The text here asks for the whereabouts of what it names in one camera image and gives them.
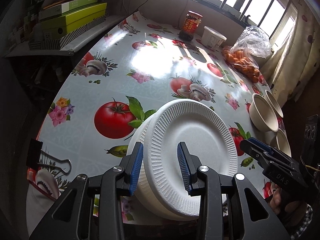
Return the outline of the right hand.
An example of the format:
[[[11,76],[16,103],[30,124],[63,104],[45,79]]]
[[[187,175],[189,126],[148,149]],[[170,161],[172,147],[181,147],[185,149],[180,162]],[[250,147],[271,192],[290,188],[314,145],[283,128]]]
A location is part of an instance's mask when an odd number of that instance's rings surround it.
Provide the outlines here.
[[[273,210],[273,212],[278,215],[281,211],[280,204],[281,204],[281,188],[275,184],[274,182],[271,183],[270,187],[272,198],[269,202],[270,208]],[[287,204],[285,207],[285,212],[297,215],[297,216],[304,216],[306,213],[308,205],[303,202],[291,202]]]

